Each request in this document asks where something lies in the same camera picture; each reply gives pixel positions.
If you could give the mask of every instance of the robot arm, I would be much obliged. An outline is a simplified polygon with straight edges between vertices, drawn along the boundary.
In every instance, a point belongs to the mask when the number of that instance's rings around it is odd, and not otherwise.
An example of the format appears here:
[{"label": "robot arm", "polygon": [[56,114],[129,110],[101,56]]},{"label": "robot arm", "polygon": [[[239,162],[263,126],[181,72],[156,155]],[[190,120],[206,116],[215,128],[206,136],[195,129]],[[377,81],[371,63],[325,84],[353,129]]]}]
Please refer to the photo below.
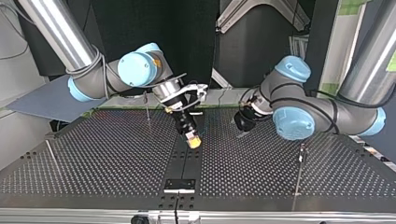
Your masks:
[{"label": "robot arm", "polygon": [[[177,131],[190,147],[201,143],[189,107],[205,99],[207,85],[183,87],[157,44],[147,44],[121,59],[106,63],[92,46],[63,0],[20,0],[20,4],[47,39],[70,76],[68,87],[81,102],[101,99],[131,88],[152,88],[165,111],[172,114]],[[191,94],[188,102],[185,94]]]},{"label": "robot arm", "polygon": [[273,114],[276,132],[285,139],[305,139],[314,131],[369,135],[384,126],[382,108],[362,108],[333,99],[305,96],[310,76],[300,58],[285,57],[235,115],[238,128],[248,132],[255,120]]},{"label": "robot arm", "polygon": [[306,96],[303,84],[311,71],[302,59],[288,56],[235,114],[237,127],[248,132],[272,114],[277,133],[288,140],[305,139],[314,131],[379,133],[386,119],[381,106],[395,93],[396,1],[386,2],[378,15],[335,98]]}]

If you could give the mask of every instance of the silver arm tube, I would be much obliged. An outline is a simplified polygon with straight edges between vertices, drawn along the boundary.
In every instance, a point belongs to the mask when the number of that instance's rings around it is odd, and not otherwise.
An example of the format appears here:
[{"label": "silver arm tube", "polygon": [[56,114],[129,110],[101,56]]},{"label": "silver arm tube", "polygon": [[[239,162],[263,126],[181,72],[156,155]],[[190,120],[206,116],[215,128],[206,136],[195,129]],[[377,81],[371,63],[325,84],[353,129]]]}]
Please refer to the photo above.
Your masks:
[{"label": "silver arm tube", "polygon": [[92,64],[95,51],[64,1],[19,2],[69,71],[77,71]]},{"label": "silver arm tube", "polygon": [[387,71],[387,66],[396,50],[396,1],[384,1],[373,29],[339,91],[348,100],[367,105],[381,103],[395,82],[396,72]]}]

